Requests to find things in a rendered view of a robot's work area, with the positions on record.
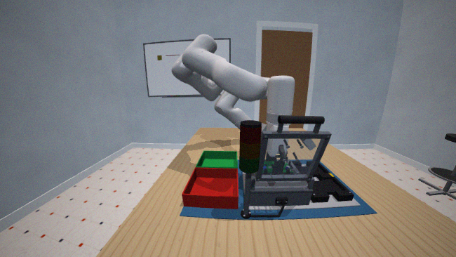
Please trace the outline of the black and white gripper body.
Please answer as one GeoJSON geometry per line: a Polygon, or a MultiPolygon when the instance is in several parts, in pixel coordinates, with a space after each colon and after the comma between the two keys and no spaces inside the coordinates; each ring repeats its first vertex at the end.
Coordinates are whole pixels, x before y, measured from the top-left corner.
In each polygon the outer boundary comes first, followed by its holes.
{"type": "MultiPolygon", "coordinates": [[[[277,131],[279,124],[273,124],[268,121],[266,121],[266,123],[267,123],[267,131],[277,131]]],[[[291,124],[284,124],[283,131],[289,131],[289,125],[291,125],[291,124]]]]}

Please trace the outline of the green bin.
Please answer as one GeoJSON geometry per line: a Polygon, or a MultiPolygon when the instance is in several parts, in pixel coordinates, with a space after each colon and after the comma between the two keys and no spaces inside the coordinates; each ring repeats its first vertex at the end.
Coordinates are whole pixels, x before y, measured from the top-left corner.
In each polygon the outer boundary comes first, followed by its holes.
{"type": "Polygon", "coordinates": [[[196,167],[198,168],[219,168],[237,169],[237,151],[207,151],[204,150],[196,167]],[[220,167],[230,166],[230,167],[220,167]]]}

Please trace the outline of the red open-top bin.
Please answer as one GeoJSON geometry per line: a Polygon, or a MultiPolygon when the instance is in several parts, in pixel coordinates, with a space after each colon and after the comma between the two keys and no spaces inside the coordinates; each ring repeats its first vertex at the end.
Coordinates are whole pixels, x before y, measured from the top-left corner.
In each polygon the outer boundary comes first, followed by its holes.
{"type": "Polygon", "coordinates": [[[189,207],[238,209],[238,169],[195,167],[182,200],[189,207]]]}

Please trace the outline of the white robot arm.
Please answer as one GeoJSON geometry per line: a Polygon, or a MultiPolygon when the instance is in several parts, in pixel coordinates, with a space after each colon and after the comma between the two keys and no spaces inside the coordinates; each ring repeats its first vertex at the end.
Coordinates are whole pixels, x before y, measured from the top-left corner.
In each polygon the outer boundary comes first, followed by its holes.
{"type": "Polygon", "coordinates": [[[224,90],[215,103],[215,111],[238,129],[241,121],[252,120],[241,109],[234,108],[238,99],[248,102],[267,99],[266,121],[273,124],[278,124],[279,115],[292,116],[293,77],[260,77],[215,55],[216,50],[217,44],[212,37],[197,36],[174,63],[173,75],[209,101],[214,101],[224,90]]]}

